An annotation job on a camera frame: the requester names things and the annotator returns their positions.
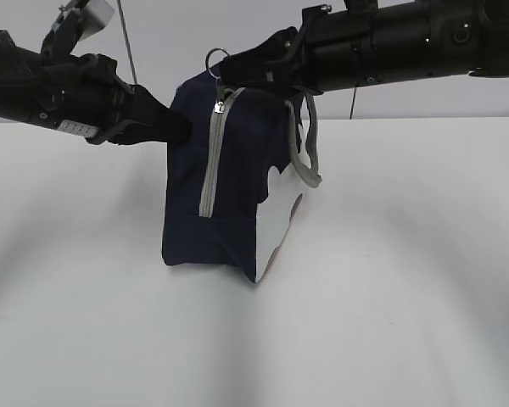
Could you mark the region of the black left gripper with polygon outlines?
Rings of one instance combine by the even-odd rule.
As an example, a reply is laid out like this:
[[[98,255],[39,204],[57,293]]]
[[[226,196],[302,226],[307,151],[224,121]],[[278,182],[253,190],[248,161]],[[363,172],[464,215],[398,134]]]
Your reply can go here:
[[[44,65],[37,96],[41,123],[93,145],[187,142],[191,122],[145,87],[124,82],[117,65],[115,59],[94,53]]]

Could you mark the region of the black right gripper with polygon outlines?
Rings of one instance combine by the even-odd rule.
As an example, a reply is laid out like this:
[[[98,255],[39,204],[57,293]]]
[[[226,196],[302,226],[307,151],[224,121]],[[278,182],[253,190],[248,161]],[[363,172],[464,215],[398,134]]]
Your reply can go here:
[[[319,95],[308,50],[308,35],[322,17],[322,5],[304,8],[299,29],[279,30],[250,50],[225,57],[218,64],[227,86],[266,89],[282,95]]]

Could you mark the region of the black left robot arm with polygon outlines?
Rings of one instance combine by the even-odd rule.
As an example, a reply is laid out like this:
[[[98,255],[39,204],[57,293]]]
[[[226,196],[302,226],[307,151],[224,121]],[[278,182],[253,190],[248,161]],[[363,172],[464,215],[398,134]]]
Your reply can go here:
[[[183,144],[192,124],[145,87],[123,81],[100,53],[55,62],[0,30],[0,118],[82,137],[87,143]]]

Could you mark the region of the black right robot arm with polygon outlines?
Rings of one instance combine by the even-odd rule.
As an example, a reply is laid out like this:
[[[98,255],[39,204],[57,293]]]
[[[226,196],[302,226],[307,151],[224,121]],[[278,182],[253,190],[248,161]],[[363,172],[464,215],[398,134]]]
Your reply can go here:
[[[344,5],[305,8],[300,28],[225,57],[222,82],[322,95],[454,75],[509,78],[509,1]]]

